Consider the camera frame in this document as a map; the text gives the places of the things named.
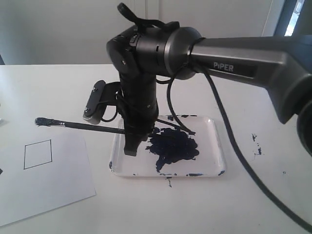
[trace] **white wall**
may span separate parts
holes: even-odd
[[[106,42],[131,25],[117,11],[120,2],[0,0],[0,54],[6,64],[110,63]],[[284,0],[123,2],[140,17],[178,20],[213,38],[261,36],[266,21],[264,35],[272,34]]]

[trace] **white table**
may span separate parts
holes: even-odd
[[[262,194],[238,161],[203,75],[175,81],[172,101],[178,114],[216,121],[227,163],[220,177],[172,178],[172,188],[162,178],[118,177],[108,168],[113,134],[34,125],[36,117],[84,122],[83,109],[100,79],[117,81],[118,73],[112,65],[0,66],[0,118],[5,120],[0,147],[81,132],[97,191],[95,197],[1,227],[0,234],[306,233]],[[280,124],[264,89],[214,80],[244,156],[284,203],[312,223],[312,158],[299,142],[296,118]],[[162,115],[170,113],[165,92],[165,85],[157,85]],[[107,125],[116,127],[117,120]],[[254,156],[257,143],[262,155]]]

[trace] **paint tray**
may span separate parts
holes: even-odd
[[[133,177],[214,177],[223,174],[225,161],[214,121],[209,117],[189,115],[179,118],[196,132],[195,135],[156,122],[154,132],[165,137],[149,137],[140,144],[136,156],[124,154],[125,136],[116,134],[109,164],[111,171],[118,176]],[[159,116],[159,119],[176,124],[172,116]],[[123,128],[122,119],[118,127]]]

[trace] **black square outline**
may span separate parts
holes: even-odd
[[[31,166],[31,167],[27,167],[27,168],[25,168],[25,160],[26,160],[26,146],[29,146],[29,145],[34,145],[34,144],[39,144],[39,143],[43,143],[43,142],[46,142],[46,141],[49,141],[49,142],[50,142],[51,161],[49,161],[49,162],[45,162],[45,163],[42,163],[42,164],[39,164],[39,165],[36,165],[36,166]],[[29,168],[33,168],[33,167],[37,167],[37,166],[40,166],[40,165],[43,165],[43,164],[47,164],[47,163],[52,162],[52,141],[51,141],[51,139],[50,139],[50,140],[40,141],[40,142],[33,143],[33,144],[29,144],[29,145],[25,145],[25,149],[24,149],[24,170],[29,169]]]

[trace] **white paper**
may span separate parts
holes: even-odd
[[[96,195],[82,136],[0,151],[0,226]]]

